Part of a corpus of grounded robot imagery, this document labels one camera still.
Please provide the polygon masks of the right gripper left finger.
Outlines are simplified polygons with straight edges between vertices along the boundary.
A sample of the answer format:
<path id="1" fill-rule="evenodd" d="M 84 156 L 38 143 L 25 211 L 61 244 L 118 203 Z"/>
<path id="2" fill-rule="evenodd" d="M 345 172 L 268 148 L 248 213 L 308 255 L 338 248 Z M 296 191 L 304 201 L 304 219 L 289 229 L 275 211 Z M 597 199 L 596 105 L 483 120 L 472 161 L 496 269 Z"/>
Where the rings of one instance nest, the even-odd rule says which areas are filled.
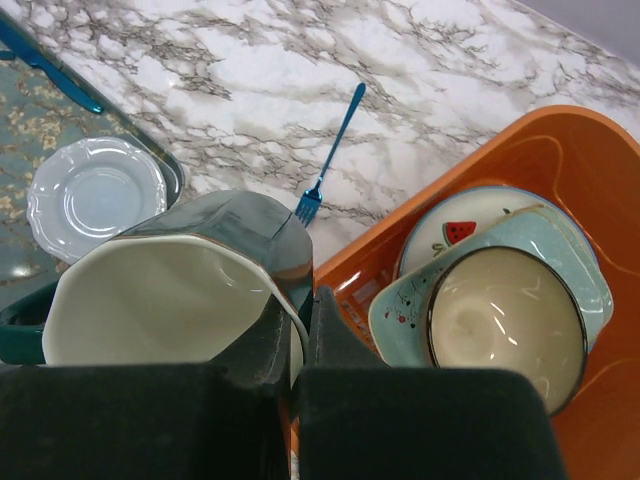
<path id="1" fill-rule="evenodd" d="M 291 318 L 270 298 L 204 363 L 15 367 L 5 479 L 286 479 Z"/>

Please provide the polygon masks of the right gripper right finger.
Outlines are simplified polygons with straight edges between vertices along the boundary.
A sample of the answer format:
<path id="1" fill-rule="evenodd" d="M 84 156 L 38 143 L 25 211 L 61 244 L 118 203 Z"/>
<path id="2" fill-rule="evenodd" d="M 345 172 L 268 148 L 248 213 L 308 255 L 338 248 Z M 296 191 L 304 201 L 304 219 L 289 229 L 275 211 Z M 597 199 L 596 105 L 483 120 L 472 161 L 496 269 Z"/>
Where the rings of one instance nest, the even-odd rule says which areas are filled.
<path id="1" fill-rule="evenodd" d="M 316 290 L 298 378 L 304 479 L 563 479 L 538 394 L 505 370 L 392 368 Z"/>

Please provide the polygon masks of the dark green mug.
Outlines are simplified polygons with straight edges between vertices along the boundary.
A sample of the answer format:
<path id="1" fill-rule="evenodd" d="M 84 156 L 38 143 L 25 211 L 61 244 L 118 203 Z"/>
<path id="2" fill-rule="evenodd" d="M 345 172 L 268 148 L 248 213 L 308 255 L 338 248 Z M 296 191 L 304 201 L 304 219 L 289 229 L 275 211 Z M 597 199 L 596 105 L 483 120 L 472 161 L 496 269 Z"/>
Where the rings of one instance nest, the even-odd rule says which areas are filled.
<path id="1" fill-rule="evenodd" d="M 59 280 L 5 307 L 6 364 L 96 366 L 213 359 L 274 301 L 303 366 L 313 245 L 300 219 L 259 193 L 217 191 L 108 240 Z"/>

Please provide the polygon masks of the brown cream bowl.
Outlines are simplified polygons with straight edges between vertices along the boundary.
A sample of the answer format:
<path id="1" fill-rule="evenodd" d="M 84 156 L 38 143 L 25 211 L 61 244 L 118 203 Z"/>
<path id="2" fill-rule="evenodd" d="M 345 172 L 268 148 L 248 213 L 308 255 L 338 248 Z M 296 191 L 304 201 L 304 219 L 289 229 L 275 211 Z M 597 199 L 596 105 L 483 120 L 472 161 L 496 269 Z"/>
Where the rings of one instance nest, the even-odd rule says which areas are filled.
<path id="1" fill-rule="evenodd" d="M 429 365 L 518 373 L 549 415 L 571 402 L 584 377 L 579 304 L 555 270 L 525 251 L 495 246 L 462 255 L 435 277 L 420 315 Z"/>

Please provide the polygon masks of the mint rectangular dish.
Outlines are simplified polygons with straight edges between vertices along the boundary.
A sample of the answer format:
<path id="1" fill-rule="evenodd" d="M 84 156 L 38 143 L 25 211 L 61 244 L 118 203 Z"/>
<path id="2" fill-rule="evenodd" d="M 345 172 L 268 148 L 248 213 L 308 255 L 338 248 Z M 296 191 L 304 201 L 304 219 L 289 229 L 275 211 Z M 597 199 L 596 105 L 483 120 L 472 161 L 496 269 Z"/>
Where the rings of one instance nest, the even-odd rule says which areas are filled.
<path id="1" fill-rule="evenodd" d="M 597 260 L 564 221 L 539 209 L 507 216 L 439 254 L 405 269 L 383 289 L 369 307 L 368 320 L 374 344 L 383 361 L 396 367 L 425 367 L 421 347 L 420 309 L 423 298 L 440 273 L 464 254 L 483 247 L 508 246 L 545 261 L 569 286 L 578 302 L 592 350 L 602 329 L 612 318 L 613 297 Z"/>
<path id="2" fill-rule="evenodd" d="M 516 209 L 502 207 L 501 210 L 505 215 L 511 215 L 515 211 L 534 207 L 541 207 L 543 209 L 546 209 L 548 214 L 551 215 L 554 219 L 557 219 L 566 228 L 567 231 L 572 232 L 572 235 L 579 240 L 583 250 L 589 253 L 591 257 L 596 260 L 596 253 L 587 236 L 584 234 L 583 230 L 574 222 L 574 220 L 569 215 L 567 215 L 563 210 L 559 209 L 556 205 L 552 203 L 534 203 L 532 205 L 526 205 L 524 207 L 518 207 Z"/>

